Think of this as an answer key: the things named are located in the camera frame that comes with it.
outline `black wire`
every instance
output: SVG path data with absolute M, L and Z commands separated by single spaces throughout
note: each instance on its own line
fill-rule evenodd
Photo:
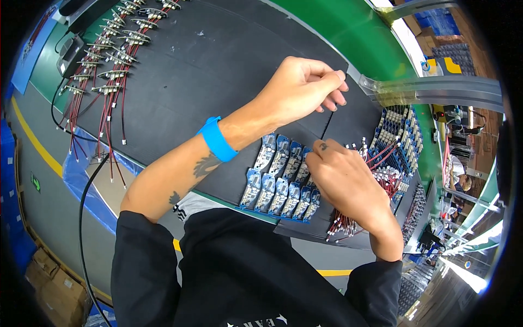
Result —
M 65 131 L 67 134 L 71 134 L 71 132 L 69 132 L 68 130 L 64 129 L 62 126 L 60 126 L 60 124 L 58 124 L 56 118 L 54 117 L 54 100 L 56 99 L 56 95 L 58 94 L 58 91 L 60 90 L 60 86 L 62 86 L 62 83 L 64 82 L 64 80 L 65 80 L 65 77 L 62 78 L 62 80 L 58 84 L 58 87 L 56 88 L 56 91 L 54 92 L 53 100 L 51 101 L 51 117 L 53 118 L 54 124 L 57 127 L 59 127 L 61 130 Z M 88 138 L 81 137 L 81 136 L 76 135 L 76 134 L 74 136 L 79 138 L 79 139 L 81 139 L 81 140 L 85 140 L 85 141 L 89 141 L 89 142 L 98 142 L 97 140 L 88 139 Z
M 96 307 L 96 310 L 98 310 L 98 312 L 100 313 L 101 317 L 107 324 L 107 327 L 111 327 L 109 320 L 107 319 L 107 317 L 105 317 L 100 306 L 98 305 L 98 301 L 96 301 L 95 295 L 93 293 L 93 289 L 91 288 L 91 284 L 89 283 L 89 278 L 87 277 L 87 270 L 85 269 L 84 247 L 82 244 L 82 215 L 84 213 L 85 197 L 87 196 L 87 191 L 89 191 L 89 187 L 93 183 L 93 180 L 95 179 L 96 175 L 98 175 L 98 172 L 100 171 L 100 169 L 105 164 L 105 162 L 107 161 L 108 158 L 109 158 L 109 153 L 105 156 L 105 158 L 98 165 L 98 167 L 96 167 L 96 170 L 91 175 L 91 178 L 89 178 L 87 185 L 85 185 L 84 192 L 82 193 L 82 197 L 80 198 L 80 210 L 78 212 L 78 247 L 80 249 L 80 265 L 82 266 L 82 272 L 84 274 L 84 280 L 85 280 L 85 286 L 87 288 L 87 293 L 89 293 L 89 297 L 93 301 L 93 305 Z
M 58 50 L 56 49 L 56 47 L 58 46 L 58 43 L 60 43 L 60 41 L 62 41 L 62 39 L 63 39 L 67 34 L 69 34 L 69 30 L 65 31 L 65 34 L 62 35 L 62 37 L 60 38 L 60 40 L 58 40 L 58 42 L 54 45 L 54 52 L 60 54 L 60 53 L 58 52 Z

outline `black work mat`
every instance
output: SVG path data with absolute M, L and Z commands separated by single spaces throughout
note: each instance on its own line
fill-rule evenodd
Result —
M 130 69 L 126 84 L 125 146 L 121 96 L 111 115 L 113 148 L 143 165 L 193 137 L 207 118 L 225 117 L 252 100 L 286 56 L 323 60 L 335 70 L 348 67 L 318 36 L 259 0 L 194 0 L 181 5 L 182 10 L 171 10 L 158 22 L 158 29 L 147 31 L 151 43 L 138 48 L 139 63 Z M 137 29 L 130 22 L 126 28 Z M 112 69 L 112 63 L 102 63 L 97 73 Z M 96 84 L 102 83 L 105 80 L 97 78 Z M 355 89 L 361 92 L 356 85 L 352 89 L 349 102 Z M 85 96 L 83 106 L 94 96 Z M 78 125 L 98 135 L 102 108 L 100 96 Z M 330 116 L 330 111 L 315 112 L 277 133 L 311 146 L 324 133 Z M 245 173 L 254 165 L 260 146 L 261 141 L 255 142 L 220 165 L 196 189 L 237 205 Z
M 418 183 L 421 183 L 421 178 L 418 172 L 416 171 L 409 184 L 407 192 L 403 196 L 396 209 L 396 220 L 398 221 L 401 227 L 405 223 L 407 212 L 412 204 L 412 200 L 414 199 L 414 191 L 416 190 L 416 186 L 418 185 Z M 326 242 L 325 239 L 327 238 L 327 230 L 331 226 L 331 213 L 334 208 L 326 201 L 322 201 L 320 205 L 320 208 L 311 219 L 310 224 L 297 223 L 294 221 L 282 219 L 274 229 L 274 233 L 312 242 L 350 247 L 352 249 L 371 249 L 369 233 L 367 231 L 363 231 L 357 235 L 354 235 L 350 238 L 335 243 L 336 240 L 340 240 L 346 237 L 346 235 L 343 235 L 343 233 L 338 232 L 335 235 L 331 236 L 330 240 Z M 372 199 L 369 199 L 367 205 L 372 206 Z

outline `white shirt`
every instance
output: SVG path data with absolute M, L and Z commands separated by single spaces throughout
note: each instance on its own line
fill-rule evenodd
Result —
M 451 163 L 452 163 L 452 183 L 456 185 L 459 182 L 459 175 L 463 175 L 465 173 L 465 168 L 459 161 L 458 157 L 455 155 L 450 155 Z

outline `blue silicone bracelet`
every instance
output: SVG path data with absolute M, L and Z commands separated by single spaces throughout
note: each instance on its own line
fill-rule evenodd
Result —
M 218 121 L 221 119 L 220 116 L 207 119 L 205 125 L 203 125 L 196 135 L 201 133 L 211 152 L 214 153 L 220 161 L 227 162 L 234 158 L 238 154 L 238 151 L 231 148 L 223 137 L 218 127 Z

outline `black device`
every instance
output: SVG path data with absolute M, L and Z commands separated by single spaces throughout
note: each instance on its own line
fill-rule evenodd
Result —
M 69 15 L 69 32 L 84 31 L 100 16 L 111 9 L 119 0 L 88 0 L 78 10 Z
M 74 75 L 74 72 L 80 65 L 77 62 L 82 60 L 85 56 L 84 50 L 87 48 L 88 46 L 85 44 L 84 40 L 82 40 L 78 35 L 66 40 L 60 50 L 60 57 L 56 62 L 56 67 L 63 78 L 70 78 Z
M 62 16 L 69 16 L 73 14 L 75 11 L 80 9 L 80 7 L 84 4 L 86 0 L 64 0 L 60 4 L 60 7 L 58 8 L 58 12 Z

